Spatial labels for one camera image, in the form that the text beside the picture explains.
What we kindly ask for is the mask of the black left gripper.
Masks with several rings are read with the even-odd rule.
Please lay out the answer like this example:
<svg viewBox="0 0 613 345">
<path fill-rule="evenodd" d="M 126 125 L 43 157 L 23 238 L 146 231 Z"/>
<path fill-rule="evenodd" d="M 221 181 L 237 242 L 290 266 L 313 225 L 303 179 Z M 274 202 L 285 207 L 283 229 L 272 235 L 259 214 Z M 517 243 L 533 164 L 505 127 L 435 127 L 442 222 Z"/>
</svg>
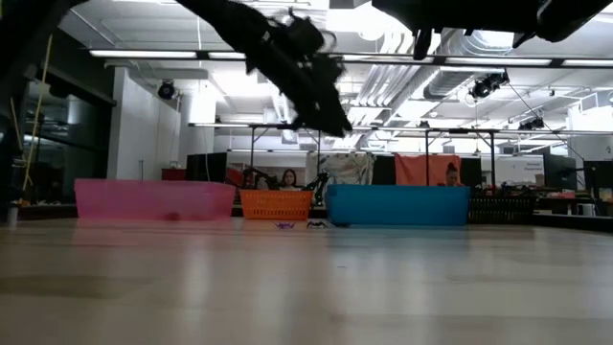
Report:
<svg viewBox="0 0 613 345">
<path fill-rule="evenodd" d="M 303 58 L 290 57 L 280 47 L 265 47 L 258 57 L 258 69 L 267 76 L 294 105 L 294 128 L 323 131 L 344 137 L 352 124 L 341 104 L 335 83 L 322 78 L 321 59 L 328 54 Z"/>
</svg>

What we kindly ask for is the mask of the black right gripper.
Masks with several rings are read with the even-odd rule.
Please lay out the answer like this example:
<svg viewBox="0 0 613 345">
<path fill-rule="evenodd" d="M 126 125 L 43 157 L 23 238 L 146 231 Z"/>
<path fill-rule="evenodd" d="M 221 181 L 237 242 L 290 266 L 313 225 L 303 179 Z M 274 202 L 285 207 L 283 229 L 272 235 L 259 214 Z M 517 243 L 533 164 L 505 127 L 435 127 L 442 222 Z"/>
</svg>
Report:
<svg viewBox="0 0 613 345">
<path fill-rule="evenodd" d="M 412 33 L 414 60 L 428 55 L 433 30 L 511 33 L 513 48 L 536 36 L 536 0 L 373 0 L 373 5 Z"/>
</svg>

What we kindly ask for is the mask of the colourful patchwork banner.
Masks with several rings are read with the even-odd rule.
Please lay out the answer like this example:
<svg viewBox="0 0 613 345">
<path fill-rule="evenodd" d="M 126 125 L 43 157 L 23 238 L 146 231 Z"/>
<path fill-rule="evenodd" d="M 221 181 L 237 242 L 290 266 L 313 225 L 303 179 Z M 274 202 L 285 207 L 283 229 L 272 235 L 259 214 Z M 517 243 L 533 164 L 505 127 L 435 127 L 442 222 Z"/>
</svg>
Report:
<svg viewBox="0 0 613 345">
<path fill-rule="evenodd" d="M 373 179 L 375 158 L 362 153 L 309 153 L 306 156 L 306 181 L 311 182 L 319 173 L 326 173 L 326 183 L 370 185 Z"/>
</svg>

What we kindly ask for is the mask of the person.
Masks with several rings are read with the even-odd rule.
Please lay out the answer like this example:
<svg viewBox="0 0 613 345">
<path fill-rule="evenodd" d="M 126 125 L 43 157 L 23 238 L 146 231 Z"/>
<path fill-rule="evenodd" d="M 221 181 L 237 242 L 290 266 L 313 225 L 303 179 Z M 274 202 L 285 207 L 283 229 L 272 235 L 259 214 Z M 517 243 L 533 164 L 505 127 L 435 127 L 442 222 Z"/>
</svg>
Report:
<svg viewBox="0 0 613 345">
<path fill-rule="evenodd" d="M 463 187 L 460 181 L 459 170 L 454 163 L 449 163 L 445 171 L 445 181 L 439 183 L 439 186 L 445 187 Z"/>
<path fill-rule="evenodd" d="M 297 175 L 294 170 L 287 169 L 284 171 L 282 176 L 282 181 L 280 183 L 280 188 L 282 190 L 299 190 L 300 187 L 297 185 Z"/>
</svg>

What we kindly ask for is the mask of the orange panel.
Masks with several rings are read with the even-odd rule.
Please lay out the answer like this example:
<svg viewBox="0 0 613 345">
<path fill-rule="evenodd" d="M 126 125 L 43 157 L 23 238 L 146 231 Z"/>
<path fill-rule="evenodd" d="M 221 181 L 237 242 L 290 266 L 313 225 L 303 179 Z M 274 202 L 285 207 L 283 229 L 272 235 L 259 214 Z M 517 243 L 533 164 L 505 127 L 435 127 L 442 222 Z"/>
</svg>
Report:
<svg viewBox="0 0 613 345">
<path fill-rule="evenodd" d="M 394 155 L 396 183 L 408 186 L 439 186 L 447 184 L 450 168 L 456 172 L 456 184 L 461 183 L 461 158 L 457 155 Z"/>
</svg>

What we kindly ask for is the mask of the orange plastic basket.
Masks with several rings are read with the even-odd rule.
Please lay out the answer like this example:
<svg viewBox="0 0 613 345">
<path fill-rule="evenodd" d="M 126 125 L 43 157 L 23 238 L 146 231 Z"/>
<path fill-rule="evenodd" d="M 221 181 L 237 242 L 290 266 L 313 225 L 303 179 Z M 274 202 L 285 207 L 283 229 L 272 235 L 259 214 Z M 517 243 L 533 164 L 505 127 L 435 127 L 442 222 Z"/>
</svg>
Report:
<svg viewBox="0 0 613 345">
<path fill-rule="evenodd" d="M 246 219 L 307 220 L 313 192 L 277 190 L 240 190 Z"/>
</svg>

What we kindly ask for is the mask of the blue plastic bin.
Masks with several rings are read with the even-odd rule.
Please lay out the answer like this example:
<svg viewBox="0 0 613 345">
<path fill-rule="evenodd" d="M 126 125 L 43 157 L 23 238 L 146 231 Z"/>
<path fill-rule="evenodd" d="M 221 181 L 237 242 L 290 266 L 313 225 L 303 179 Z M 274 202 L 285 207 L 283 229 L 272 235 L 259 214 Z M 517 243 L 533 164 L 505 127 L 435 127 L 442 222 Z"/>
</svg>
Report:
<svg viewBox="0 0 613 345">
<path fill-rule="evenodd" d="M 325 195 L 335 225 L 464 226 L 469 201 L 468 187 L 335 184 Z"/>
</svg>

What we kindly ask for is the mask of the pink plastic bin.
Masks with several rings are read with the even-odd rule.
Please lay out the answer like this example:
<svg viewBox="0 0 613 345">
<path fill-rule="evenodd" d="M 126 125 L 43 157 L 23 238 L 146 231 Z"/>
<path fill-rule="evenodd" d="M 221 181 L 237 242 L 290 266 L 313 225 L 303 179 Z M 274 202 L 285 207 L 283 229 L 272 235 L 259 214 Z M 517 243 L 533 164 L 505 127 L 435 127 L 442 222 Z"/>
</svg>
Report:
<svg viewBox="0 0 613 345">
<path fill-rule="evenodd" d="M 204 181 L 78 179 L 82 219 L 204 221 L 232 215 L 236 188 Z"/>
</svg>

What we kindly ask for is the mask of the black plastic basket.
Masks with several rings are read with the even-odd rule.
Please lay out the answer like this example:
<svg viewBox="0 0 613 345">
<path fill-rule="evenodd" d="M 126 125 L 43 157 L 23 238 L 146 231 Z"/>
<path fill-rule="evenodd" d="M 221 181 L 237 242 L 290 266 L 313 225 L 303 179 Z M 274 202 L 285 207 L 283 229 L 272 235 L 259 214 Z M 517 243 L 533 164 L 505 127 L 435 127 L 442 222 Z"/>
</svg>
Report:
<svg viewBox="0 0 613 345">
<path fill-rule="evenodd" d="M 535 199 L 524 196 L 473 197 L 467 220 L 474 224 L 521 224 L 534 214 Z"/>
</svg>

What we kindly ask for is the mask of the black computer monitor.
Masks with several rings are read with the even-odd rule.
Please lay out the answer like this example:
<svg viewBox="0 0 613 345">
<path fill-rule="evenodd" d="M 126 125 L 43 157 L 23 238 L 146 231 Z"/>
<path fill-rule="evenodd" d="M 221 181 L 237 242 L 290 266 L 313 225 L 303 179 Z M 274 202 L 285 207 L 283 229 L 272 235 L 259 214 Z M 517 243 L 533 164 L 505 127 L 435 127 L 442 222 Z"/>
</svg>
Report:
<svg viewBox="0 0 613 345">
<path fill-rule="evenodd" d="M 613 161 L 584 161 L 583 172 L 587 189 L 613 189 Z"/>
<path fill-rule="evenodd" d="M 574 158 L 545 154 L 543 156 L 543 168 L 546 187 L 559 190 L 575 190 L 577 188 L 577 166 Z"/>
</svg>

